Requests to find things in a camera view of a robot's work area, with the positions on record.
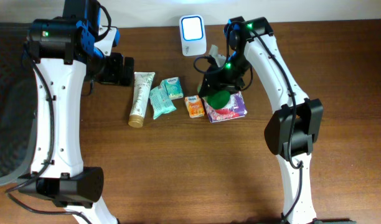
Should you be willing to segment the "green lid jar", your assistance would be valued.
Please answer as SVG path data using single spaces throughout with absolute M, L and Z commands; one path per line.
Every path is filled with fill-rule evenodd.
M 217 91 L 207 97 L 208 104 L 215 110 L 219 110 L 230 101 L 230 92 L 226 90 Z

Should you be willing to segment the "red purple floral pack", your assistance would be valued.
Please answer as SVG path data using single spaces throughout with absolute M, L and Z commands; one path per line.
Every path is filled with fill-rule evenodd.
M 228 121 L 231 119 L 242 118 L 248 113 L 241 92 L 232 94 L 230 101 L 221 109 L 215 110 L 207 101 L 204 100 L 205 110 L 207 117 L 211 123 L 218 123 Z

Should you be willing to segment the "white tube gold cap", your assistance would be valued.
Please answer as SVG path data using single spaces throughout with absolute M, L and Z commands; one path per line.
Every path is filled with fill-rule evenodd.
M 134 73 L 133 105 L 129 114 L 128 124 L 133 128 L 142 128 L 149 99 L 154 72 Z

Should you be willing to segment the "orange tissue pack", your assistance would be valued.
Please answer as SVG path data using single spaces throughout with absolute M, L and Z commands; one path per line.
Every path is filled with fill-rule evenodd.
M 184 101 L 190 118 L 199 118 L 205 115 L 202 100 L 198 95 L 187 96 Z

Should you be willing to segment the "teal wet wipes pack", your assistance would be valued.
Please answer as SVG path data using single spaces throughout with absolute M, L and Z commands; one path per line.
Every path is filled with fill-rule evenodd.
M 162 85 L 159 85 L 150 91 L 149 99 L 153 107 L 153 119 L 157 119 L 162 114 L 168 114 L 176 110 L 166 89 Z

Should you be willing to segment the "green tissue pack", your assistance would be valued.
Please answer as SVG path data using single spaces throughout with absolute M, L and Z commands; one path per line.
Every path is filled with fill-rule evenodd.
M 161 82 L 161 85 L 171 100 L 184 97 L 179 77 L 167 78 Z

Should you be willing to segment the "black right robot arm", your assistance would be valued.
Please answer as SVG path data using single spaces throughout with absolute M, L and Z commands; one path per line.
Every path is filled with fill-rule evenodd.
M 246 71 L 256 72 L 270 101 L 272 117 L 265 130 L 266 145 L 277 158 L 284 191 L 281 223 L 314 223 L 310 164 L 323 116 L 319 99 L 312 100 L 297 84 L 283 60 L 266 18 L 229 19 L 223 29 L 225 60 L 207 56 L 198 95 L 213 108 L 222 108 L 229 96 L 244 91 Z

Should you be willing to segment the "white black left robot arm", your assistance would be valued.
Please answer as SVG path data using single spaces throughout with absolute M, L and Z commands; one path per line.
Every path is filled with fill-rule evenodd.
M 133 58 L 113 52 L 118 29 L 100 24 L 107 13 L 98 1 L 66 1 L 61 16 L 32 23 L 24 46 L 36 75 L 37 129 L 29 172 L 16 190 L 52 202 L 58 215 L 79 223 L 118 223 L 102 197 L 103 170 L 84 166 L 79 137 L 84 82 L 133 82 Z

